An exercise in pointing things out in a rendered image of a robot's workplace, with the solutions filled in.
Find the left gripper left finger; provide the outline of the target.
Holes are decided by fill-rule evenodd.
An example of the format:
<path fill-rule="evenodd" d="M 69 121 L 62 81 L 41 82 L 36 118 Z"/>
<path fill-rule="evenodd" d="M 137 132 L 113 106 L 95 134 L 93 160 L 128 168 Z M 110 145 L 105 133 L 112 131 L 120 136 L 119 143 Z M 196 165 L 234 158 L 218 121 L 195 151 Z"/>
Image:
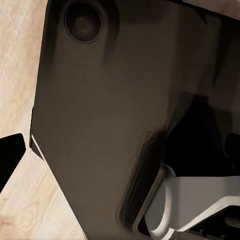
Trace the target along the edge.
<path fill-rule="evenodd" d="M 26 152 L 22 133 L 0 138 L 0 193 Z"/>

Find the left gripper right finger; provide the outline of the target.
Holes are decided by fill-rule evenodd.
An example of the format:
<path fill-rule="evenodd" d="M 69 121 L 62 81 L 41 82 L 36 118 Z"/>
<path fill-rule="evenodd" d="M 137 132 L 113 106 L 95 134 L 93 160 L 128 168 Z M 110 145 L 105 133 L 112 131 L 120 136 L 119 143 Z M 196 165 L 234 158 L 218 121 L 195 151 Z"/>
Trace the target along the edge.
<path fill-rule="evenodd" d="M 229 133 L 225 141 L 224 151 L 240 173 L 240 135 Z"/>

